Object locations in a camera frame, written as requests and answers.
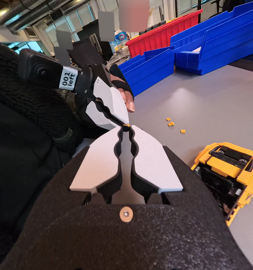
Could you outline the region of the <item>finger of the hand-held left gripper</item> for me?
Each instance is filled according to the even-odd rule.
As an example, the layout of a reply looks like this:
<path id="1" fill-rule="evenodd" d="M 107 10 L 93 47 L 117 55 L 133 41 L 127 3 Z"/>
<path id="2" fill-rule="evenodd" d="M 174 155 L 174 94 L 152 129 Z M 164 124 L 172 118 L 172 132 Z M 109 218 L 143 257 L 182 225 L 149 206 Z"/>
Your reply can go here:
<path id="1" fill-rule="evenodd" d="M 116 127 L 121 127 L 121 125 L 118 125 L 111 119 L 107 118 L 102 111 L 99 111 L 97 105 L 100 105 L 100 103 L 91 101 L 87 105 L 85 112 L 98 127 L 104 128 L 106 130 L 112 130 Z"/>
<path id="2" fill-rule="evenodd" d="M 128 111 L 118 89 L 108 86 L 100 77 L 97 77 L 93 94 L 97 99 L 102 100 L 103 105 L 109 109 L 112 116 L 123 124 L 129 124 Z"/>

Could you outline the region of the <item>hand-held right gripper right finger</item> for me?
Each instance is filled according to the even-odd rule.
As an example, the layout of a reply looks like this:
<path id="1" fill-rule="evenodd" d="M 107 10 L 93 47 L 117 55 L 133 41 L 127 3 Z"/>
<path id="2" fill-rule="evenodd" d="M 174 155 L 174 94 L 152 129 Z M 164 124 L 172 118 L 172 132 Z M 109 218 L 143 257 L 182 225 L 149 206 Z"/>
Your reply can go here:
<path id="1" fill-rule="evenodd" d="M 152 194 L 181 192 L 183 186 L 162 144 L 135 125 L 129 128 L 131 141 L 131 186 L 145 203 Z"/>

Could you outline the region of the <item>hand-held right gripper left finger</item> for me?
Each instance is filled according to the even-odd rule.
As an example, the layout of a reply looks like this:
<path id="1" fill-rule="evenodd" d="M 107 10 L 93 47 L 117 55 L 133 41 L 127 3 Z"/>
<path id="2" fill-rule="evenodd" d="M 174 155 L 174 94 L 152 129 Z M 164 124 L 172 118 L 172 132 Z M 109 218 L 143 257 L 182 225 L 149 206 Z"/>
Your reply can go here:
<path id="1" fill-rule="evenodd" d="M 100 193 L 107 201 L 120 190 L 122 138 L 123 128 L 115 127 L 85 147 L 86 154 L 70 185 L 71 191 Z"/>

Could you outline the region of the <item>yellow lego car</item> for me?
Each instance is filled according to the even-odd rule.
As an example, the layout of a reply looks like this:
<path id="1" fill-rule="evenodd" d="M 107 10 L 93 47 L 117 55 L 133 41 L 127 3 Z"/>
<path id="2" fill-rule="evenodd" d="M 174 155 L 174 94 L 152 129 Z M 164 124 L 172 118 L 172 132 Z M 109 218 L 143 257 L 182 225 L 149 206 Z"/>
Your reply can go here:
<path id="1" fill-rule="evenodd" d="M 212 193 L 229 227 L 253 198 L 253 151 L 227 142 L 213 143 L 197 155 L 191 170 Z"/>

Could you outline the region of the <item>person's left forearm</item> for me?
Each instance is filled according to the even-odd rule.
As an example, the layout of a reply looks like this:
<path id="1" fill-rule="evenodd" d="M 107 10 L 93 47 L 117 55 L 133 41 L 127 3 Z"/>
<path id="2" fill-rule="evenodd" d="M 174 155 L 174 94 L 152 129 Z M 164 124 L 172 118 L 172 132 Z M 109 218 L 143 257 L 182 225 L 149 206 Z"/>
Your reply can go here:
<path id="1" fill-rule="evenodd" d="M 63 98 L 63 100 L 70 106 L 76 106 L 75 96 L 76 94 L 63 89 L 55 89 L 55 91 Z"/>

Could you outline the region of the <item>person's left hand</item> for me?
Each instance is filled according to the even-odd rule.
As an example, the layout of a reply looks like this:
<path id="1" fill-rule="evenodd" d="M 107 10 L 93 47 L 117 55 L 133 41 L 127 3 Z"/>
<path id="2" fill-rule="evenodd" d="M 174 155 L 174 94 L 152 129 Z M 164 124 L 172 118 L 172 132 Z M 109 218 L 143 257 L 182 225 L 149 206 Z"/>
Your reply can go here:
<path id="1" fill-rule="evenodd" d="M 118 90 L 123 98 L 127 111 L 130 113 L 135 112 L 135 105 L 132 94 L 129 91 L 126 91 L 122 88 L 118 88 Z"/>

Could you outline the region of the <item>black board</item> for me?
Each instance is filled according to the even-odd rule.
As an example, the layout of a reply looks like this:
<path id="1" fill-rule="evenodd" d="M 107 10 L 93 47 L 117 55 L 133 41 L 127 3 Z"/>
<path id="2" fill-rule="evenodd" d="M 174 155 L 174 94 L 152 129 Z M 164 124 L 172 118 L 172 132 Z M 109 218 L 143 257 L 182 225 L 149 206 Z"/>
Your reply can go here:
<path id="1" fill-rule="evenodd" d="M 89 38 L 82 41 L 72 43 L 73 50 L 67 50 L 72 61 L 77 64 L 79 68 L 89 65 L 107 65 L 107 61 L 96 50 Z"/>

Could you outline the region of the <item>red plastic bin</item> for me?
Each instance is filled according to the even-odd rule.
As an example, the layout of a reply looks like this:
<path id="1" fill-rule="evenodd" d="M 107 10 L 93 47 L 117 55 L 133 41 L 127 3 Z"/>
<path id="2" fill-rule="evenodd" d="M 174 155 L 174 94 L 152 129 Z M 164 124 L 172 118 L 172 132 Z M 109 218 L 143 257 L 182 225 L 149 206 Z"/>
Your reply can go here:
<path id="1" fill-rule="evenodd" d="M 143 55 L 145 51 L 160 49 L 170 46 L 172 36 L 198 24 L 199 14 L 203 9 L 189 13 L 159 26 L 149 32 L 129 40 L 128 46 L 131 58 Z"/>

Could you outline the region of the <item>silver ceiling duct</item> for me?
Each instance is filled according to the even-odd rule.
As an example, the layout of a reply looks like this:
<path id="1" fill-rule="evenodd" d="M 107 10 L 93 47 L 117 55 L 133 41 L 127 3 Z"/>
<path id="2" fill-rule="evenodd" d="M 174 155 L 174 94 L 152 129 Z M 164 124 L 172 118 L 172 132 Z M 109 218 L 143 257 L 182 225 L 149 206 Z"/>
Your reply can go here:
<path id="1" fill-rule="evenodd" d="M 90 0 L 20 0 L 0 10 L 0 29 L 6 27 L 12 34 L 29 27 L 46 15 L 61 10 L 67 15 L 86 5 Z"/>

